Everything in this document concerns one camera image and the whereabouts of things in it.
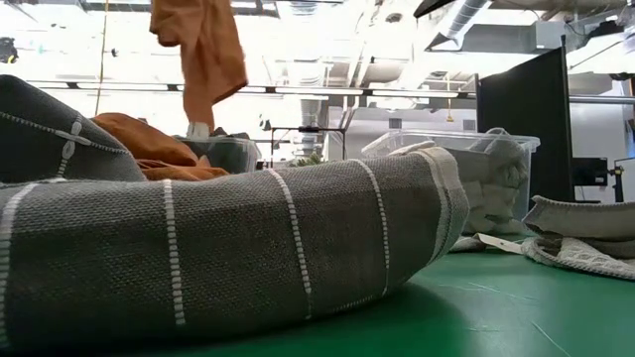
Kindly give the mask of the dark grey checked towel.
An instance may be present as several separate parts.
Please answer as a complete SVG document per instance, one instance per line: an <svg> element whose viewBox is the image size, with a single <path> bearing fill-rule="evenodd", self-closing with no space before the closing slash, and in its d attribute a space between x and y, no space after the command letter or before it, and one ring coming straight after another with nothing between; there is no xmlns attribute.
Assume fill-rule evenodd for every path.
<svg viewBox="0 0 635 357"><path fill-rule="evenodd" d="M348 310L444 255L468 212L433 144L148 180L94 120L0 75L0 351L212 340Z"/></svg>

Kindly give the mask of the light grey waffle towel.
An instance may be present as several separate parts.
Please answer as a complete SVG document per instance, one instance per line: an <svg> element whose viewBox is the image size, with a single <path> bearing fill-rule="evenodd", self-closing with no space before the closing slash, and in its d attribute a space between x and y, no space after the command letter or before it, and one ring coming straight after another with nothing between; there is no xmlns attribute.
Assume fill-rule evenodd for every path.
<svg viewBox="0 0 635 357"><path fill-rule="evenodd" d="M533 201L523 219L531 236L511 242L475 234L450 250L498 248L554 268L635 282L635 201L571 203L539 195Z"/></svg>

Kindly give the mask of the potted green succulent plant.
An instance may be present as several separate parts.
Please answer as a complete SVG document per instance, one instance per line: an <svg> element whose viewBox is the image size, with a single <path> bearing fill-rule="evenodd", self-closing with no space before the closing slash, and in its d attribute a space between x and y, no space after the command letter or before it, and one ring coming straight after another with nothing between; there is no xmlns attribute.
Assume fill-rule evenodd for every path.
<svg viewBox="0 0 635 357"><path fill-rule="evenodd" d="M290 167L299 168L299 167L308 167L315 166L322 163L321 155L317 153L312 153L307 157L300 157L298 159L294 159L289 163Z"/></svg>

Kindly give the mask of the long ceiling light strip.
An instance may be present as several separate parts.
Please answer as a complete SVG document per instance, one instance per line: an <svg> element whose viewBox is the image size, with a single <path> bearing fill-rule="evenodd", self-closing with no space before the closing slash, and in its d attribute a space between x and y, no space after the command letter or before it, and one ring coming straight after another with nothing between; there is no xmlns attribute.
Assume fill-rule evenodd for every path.
<svg viewBox="0 0 635 357"><path fill-rule="evenodd" d="M139 92L182 92L182 84L159 83L118 83L90 81L28 80L28 83L41 89L58 90L106 90L106 91L139 91ZM311 86L254 86L248 85L238 90L240 94L290 94L318 96L379 96L403 98L447 98L475 100L477 94L469 91L442 90L406 90L406 89L373 89L349 87L311 87Z"/></svg>

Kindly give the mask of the black divider panel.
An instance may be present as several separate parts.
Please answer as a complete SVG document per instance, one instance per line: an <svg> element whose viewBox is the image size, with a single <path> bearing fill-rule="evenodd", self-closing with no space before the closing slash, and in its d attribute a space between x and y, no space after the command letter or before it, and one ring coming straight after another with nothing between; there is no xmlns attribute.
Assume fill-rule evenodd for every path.
<svg viewBox="0 0 635 357"><path fill-rule="evenodd" d="M557 48L480 79L476 89L477 130L500 128L528 141L528 194L572 202L575 195L566 44L567 37L562 35Z"/></svg>

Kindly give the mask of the small black monitor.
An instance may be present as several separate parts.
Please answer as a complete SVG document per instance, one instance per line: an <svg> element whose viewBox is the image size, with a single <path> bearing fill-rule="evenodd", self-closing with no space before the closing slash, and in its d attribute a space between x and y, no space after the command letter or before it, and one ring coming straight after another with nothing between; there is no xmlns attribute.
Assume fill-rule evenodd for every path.
<svg viewBox="0 0 635 357"><path fill-rule="evenodd" d="M608 161L606 158L573 158L571 177L574 186L607 186Z"/></svg>

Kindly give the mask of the black equipment stand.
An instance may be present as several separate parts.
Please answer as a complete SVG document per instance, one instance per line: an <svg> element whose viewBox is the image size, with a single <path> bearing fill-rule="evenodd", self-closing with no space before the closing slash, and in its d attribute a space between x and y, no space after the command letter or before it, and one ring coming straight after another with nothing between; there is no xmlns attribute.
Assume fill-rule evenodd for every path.
<svg viewBox="0 0 635 357"><path fill-rule="evenodd" d="M622 203L624 201L624 188L623 188L623 180L622 176L624 173L624 169L621 166L626 159L618 159L613 162L613 168L608 171L608 173L614 177L615 183L612 186L614 190L614 200L616 203Z"/></svg>

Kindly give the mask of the black ceiling spotlight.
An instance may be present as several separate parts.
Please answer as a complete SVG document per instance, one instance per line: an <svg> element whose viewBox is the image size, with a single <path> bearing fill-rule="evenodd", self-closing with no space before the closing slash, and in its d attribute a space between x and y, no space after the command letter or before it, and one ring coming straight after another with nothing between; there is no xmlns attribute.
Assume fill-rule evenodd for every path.
<svg viewBox="0 0 635 357"><path fill-rule="evenodd" d="M19 58L15 47L15 39L10 37L0 37L0 62L15 63Z"/></svg>

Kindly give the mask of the silver ventilation duct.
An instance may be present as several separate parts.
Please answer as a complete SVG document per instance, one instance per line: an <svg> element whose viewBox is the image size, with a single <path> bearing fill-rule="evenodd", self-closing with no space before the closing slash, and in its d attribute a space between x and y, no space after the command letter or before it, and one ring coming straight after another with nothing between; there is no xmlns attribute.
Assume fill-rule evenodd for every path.
<svg viewBox="0 0 635 357"><path fill-rule="evenodd" d="M491 0L457 0L437 23L436 35L426 50L460 51L477 17L491 5Z"/></svg>

